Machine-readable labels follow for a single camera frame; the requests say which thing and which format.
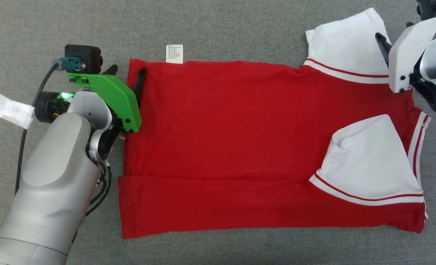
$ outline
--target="black cable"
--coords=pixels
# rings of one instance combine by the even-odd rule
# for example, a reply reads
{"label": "black cable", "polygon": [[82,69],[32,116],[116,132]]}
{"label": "black cable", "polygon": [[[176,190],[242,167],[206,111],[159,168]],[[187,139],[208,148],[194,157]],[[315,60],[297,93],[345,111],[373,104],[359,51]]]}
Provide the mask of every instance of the black cable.
{"label": "black cable", "polygon": [[[48,82],[49,77],[51,74],[58,68],[59,64],[55,63],[51,69],[49,69],[48,73],[46,74],[45,78],[43,79],[43,82],[41,82],[40,87],[38,88],[38,92],[35,95],[35,99],[33,99],[33,104],[31,104],[32,107],[35,106],[36,101],[38,100],[38,97],[40,96],[41,92],[43,92],[43,89],[45,88],[46,82]],[[21,164],[23,162],[23,150],[25,149],[25,140],[27,138],[27,129],[23,130],[23,133],[21,134],[21,142],[20,142],[20,151],[18,153],[18,167],[17,167],[17,179],[15,180],[15,194],[17,194],[18,189],[20,188],[20,179],[21,179]]]}
{"label": "black cable", "polygon": [[102,204],[103,200],[105,200],[105,198],[108,195],[108,192],[110,191],[110,187],[112,186],[112,168],[110,166],[107,166],[107,170],[108,170],[108,185],[107,185],[107,190],[105,191],[105,194],[102,196],[100,201],[97,204],[95,204],[94,207],[92,207],[90,210],[88,210],[87,213],[85,213],[85,216],[88,216],[93,211],[95,211],[95,209],[97,209],[97,207]]}
{"label": "black cable", "polygon": [[103,169],[102,175],[99,178],[100,183],[102,183],[102,189],[100,190],[100,192],[97,195],[95,195],[94,198],[92,198],[92,200],[90,200],[89,205],[93,205],[100,198],[100,196],[103,195],[103,193],[105,192],[105,189],[107,188],[107,181],[105,180],[105,175],[107,174],[107,169],[105,169],[105,166],[102,163],[100,163],[100,166],[102,166],[102,169]]}

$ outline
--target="shirt sleeve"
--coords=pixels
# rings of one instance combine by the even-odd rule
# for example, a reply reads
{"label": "shirt sleeve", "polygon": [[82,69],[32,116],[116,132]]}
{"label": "shirt sleeve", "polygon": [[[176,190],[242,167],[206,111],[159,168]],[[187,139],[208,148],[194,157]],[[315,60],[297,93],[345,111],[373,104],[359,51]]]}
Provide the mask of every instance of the shirt sleeve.
{"label": "shirt sleeve", "polygon": [[383,20],[373,8],[308,30],[305,65],[317,65],[318,70],[336,77],[341,73],[362,77],[361,82],[364,77],[386,79],[388,67],[375,39],[377,32],[390,42]]}

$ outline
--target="white sleeve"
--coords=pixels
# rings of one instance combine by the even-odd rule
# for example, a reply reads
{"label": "white sleeve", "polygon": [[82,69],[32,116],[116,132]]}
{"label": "white sleeve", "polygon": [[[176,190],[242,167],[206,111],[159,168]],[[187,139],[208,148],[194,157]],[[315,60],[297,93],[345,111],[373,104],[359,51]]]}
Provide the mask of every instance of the white sleeve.
{"label": "white sleeve", "polygon": [[335,132],[321,169],[310,181],[333,196],[361,205],[424,203],[403,143],[386,114]]}
{"label": "white sleeve", "polygon": [[377,32],[390,42],[383,20],[373,8],[345,20],[319,25],[306,32],[307,62],[340,73],[386,78],[388,67],[375,39]]}

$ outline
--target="gray fabric surface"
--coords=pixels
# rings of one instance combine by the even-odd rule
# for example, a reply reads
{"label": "gray fabric surface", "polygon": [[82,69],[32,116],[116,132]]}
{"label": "gray fabric surface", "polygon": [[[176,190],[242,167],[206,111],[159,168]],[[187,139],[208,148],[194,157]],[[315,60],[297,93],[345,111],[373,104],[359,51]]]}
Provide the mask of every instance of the gray fabric surface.
{"label": "gray fabric surface", "polygon": [[[417,22],[415,0],[0,0],[0,92],[31,104],[55,57],[68,43],[98,46],[105,66],[119,65],[126,81],[130,57],[165,60],[166,44],[184,44],[184,60],[247,60],[300,67],[305,30],[369,7],[384,19],[392,40]],[[73,91],[55,73],[48,91]],[[240,229],[166,233],[122,240],[118,190],[79,231],[68,264],[436,264],[436,114],[421,156],[430,218],[421,234],[391,227]],[[25,157],[48,126],[35,122]],[[13,198],[21,129],[0,119],[0,228]],[[110,159],[122,175],[122,143]]]}

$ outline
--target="folded shirt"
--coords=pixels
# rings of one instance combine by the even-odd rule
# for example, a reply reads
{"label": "folded shirt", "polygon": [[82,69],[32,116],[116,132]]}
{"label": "folded shirt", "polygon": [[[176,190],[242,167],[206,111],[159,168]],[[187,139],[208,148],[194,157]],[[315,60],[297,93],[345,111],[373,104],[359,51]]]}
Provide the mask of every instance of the folded shirt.
{"label": "folded shirt", "polygon": [[301,69],[131,59],[147,68],[143,125],[127,134],[125,239],[169,231],[392,225],[421,232],[429,117],[394,94],[372,8],[307,32]]}

